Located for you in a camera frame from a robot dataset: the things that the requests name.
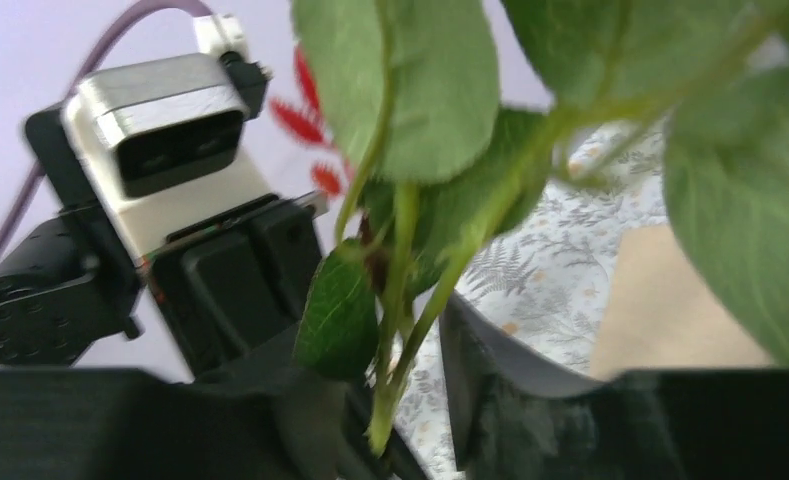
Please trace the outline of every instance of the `black plastic part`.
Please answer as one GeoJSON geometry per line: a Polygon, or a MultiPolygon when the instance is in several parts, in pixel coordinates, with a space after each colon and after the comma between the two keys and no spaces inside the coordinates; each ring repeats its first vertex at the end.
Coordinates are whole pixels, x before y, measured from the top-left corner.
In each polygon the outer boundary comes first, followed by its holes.
{"type": "Polygon", "coordinates": [[[411,448],[395,429],[388,440],[383,465],[368,448],[367,429],[373,409],[373,391],[364,381],[353,385],[347,394],[347,415],[344,416],[344,435],[350,445],[354,446],[356,458],[367,466],[376,467],[374,478],[388,478],[394,474],[400,480],[429,480],[411,448]]]}
{"type": "Polygon", "coordinates": [[[196,235],[202,232],[203,230],[218,228],[219,226],[227,223],[237,222],[238,219],[243,217],[244,215],[248,215],[250,212],[254,212],[259,208],[264,207],[265,205],[268,205],[276,200],[279,200],[279,197],[272,193],[262,195],[261,197],[255,200],[239,205],[235,208],[232,208],[223,213],[215,215],[214,217],[201,220],[177,232],[173,232],[170,235],[168,235],[167,238],[165,238],[165,241],[167,243],[174,243],[186,237],[196,235]]]}
{"type": "Polygon", "coordinates": [[[128,305],[131,311],[141,290],[140,279],[70,148],[61,125],[60,104],[31,115],[24,125],[24,134],[61,201],[59,217],[77,248],[82,255],[99,259],[103,285],[118,308],[125,309],[128,305]]]}
{"type": "Polygon", "coordinates": [[[238,155],[244,121],[225,112],[125,140],[116,152],[123,192],[145,197],[223,170],[238,155]]]}
{"type": "Polygon", "coordinates": [[[789,478],[789,371],[629,372],[600,384],[458,296],[440,332],[468,480],[789,478]]]}
{"type": "Polygon", "coordinates": [[[0,480],[332,480],[346,386],[287,364],[294,333],[248,356],[270,375],[238,396],[132,370],[0,371],[0,480]],[[286,448],[302,433],[317,441],[286,448]]]}
{"type": "Polygon", "coordinates": [[[275,297],[263,294],[270,291],[268,280],[246,235],[228,232],[191,248],[182,255],[182,268],[192,300],[239,353],[291,324],[275,297]]]}
{"type": "Polygon", "coordinates": [[[137,336],[125,293],[104,287],[61,219],[42,223],[0,262],[0,363],[70,365],[100,338],[137,336]]]}
{"type": "Polygon", "coordinates": [[[311,212],[291,201],[252,203],[202,228],[157,252],[144,272],[195,376],[299,321],[305,293],[297,292],[308,291],[321,260],[311,212]]]}
{"type": "Polygon", "coordinates": [[[97,202],[61,125],[61,103],[29,116],[23,124],[23,135],[65,208],[97,202]]]}
{"type": "Polygon", "coordinates": [[[258,63],[246,63],[240,54],[229,52],[220,57],[224,69],[250,109],[250,118],[257,118],[262,111],[267,85],[270,82],[258,63]]]}

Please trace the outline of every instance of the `tablecloth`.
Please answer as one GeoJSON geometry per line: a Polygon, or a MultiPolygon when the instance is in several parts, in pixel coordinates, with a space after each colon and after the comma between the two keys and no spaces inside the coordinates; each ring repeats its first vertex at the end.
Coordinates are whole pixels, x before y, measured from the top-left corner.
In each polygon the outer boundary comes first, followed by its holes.
{"type": "MultiPolygon", "coordinates": [[[[572,155],[585,165],[624,139],[625,123],[597,129],[572,155]]],[[[622,155],[610,174],[614,192],[592,195],[550,184],[530,217],[497,238],[457,291],[493,324],[550,359],[585,373],[624,231],[667,221],[661,193],[661,125],[622,155]]],[[[438,330],[418,355],[397,425],[435,480],[455,472],[438,330]]]]}

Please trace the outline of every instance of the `beige cardboard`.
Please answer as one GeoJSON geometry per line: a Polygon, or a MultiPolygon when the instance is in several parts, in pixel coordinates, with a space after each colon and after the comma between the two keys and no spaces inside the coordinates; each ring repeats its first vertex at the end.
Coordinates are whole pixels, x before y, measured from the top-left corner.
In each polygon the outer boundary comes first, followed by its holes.
{"type": "Polygon", "coordinates": [[[618,250],[590,374],[668,367],[767,366],[680,251],[668,226],[633,229],[618,250]]]}

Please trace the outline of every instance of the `plant stem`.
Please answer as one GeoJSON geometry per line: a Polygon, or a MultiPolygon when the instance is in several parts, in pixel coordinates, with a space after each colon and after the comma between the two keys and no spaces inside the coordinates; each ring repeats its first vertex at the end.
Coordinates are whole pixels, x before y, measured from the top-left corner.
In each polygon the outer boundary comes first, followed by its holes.
{"type": "Polygon", "coordinates": [[[382,227],[379,228],[379,231],[373,236],[370,243],[359,245],[355,248],[345,249],[346,258],[354,262],[364,262],[367,260],[369,256],[382,248],[382,244],[385,242],[385,236],[388,234],[388,229],[391,228],[391,223],[391,219],[388,219],[382,227]]]}
{"type": "Polygon", "coordinates": [[[528,173],[533,168],[541,167],[540,165],[533,165],[532,160],[543,161],[545,158],[550,158],[549,153],[560,131],[562,122],[559,120],[563,118],[563,115],[564,112],[551,114],[541,128],[533,130],[526,145],[518,154],[514,168],[510,169],[508,173],[504,182],[505,188],[492,192],[482,211],[476,216],[473,223],[463,231],[461,241],[451,251],[447,259],[447,266],[442,272],[438,284],[435,286],[435,291],[429,298],[411,335],[409,335],[409,340],[403,347],[400,361],[397,363],[391,378],[390,385],[393,389],[402,391],[402,386],[411,371],[411,366],[421,344],[429,333],[430,328],[432,328],[433,323],[435,323],[435,319],[447,306],[447,302],[450,296],[453,295],[459,278],[470,264],[474,255],[493,237],[494,232],[496,232],[497,227],[506,217],[507,212],[523,193],[523,189],[527,185],[524,179],[530,178],[528,173]]]}
{"type": "Polygon", "coordinates": [[[388,270],[385,291],[382,293],[382,323],[376,369],[376,391],[373,413],[368,428],[371,450],[381,456],[388,444],[394,424],[394,408],[401,389],[388,383],[388,365],[394,336],[403,324],[406,282],[412,259],[412,239],[417,227],[420,190],[415,184],[394,187],[394,251],[388,270]]]}
{"type": "Polygon", "coordinates": [[[415,299],[410,295],[403,298],[403,317],[400,323],[397,324],[397,330],[400,332],[400,338],[403,340],[403,345],[409,341],[412,335],[412,330],[415,328],[415,299]]]}
{"type": "Polygon", "coordinates": [[[347,222],[350,217],[356,212],[359,204],[359,196],[365,188],[365,184],[370,178],[373,168],[379,159],[379,155],[372,155],[365,158],[359,165],[356,171],[356,176],[350,182],[350,187],[347,189],[347,194],[344,195],[344,203],[341,204],[341,210],[338,211],[338,217],[335,219],[335,243],[339,244],[344,240],[344,231],[347,229],[347,222]]]}

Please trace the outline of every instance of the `red feathery plant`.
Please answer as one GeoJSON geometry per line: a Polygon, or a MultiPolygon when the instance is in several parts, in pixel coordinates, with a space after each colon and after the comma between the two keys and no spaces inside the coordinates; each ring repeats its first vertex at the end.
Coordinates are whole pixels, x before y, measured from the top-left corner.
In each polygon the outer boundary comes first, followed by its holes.
{"type": "Polygon", "coordinates": [[[301,104],[296,105],[278,96],[268,100],[276,123],[294,139],[307,148],[329,150],[339,156],[340,164],[317,159],[312,164],[311,179],[315,187],[330,199],[337,198],[347,191],[353,178],[353,169],[332,144],[329,129],[320,111],[314,79],[303,59],[303,53],[294,48],[294,76],[300,89],[301,104]]]}

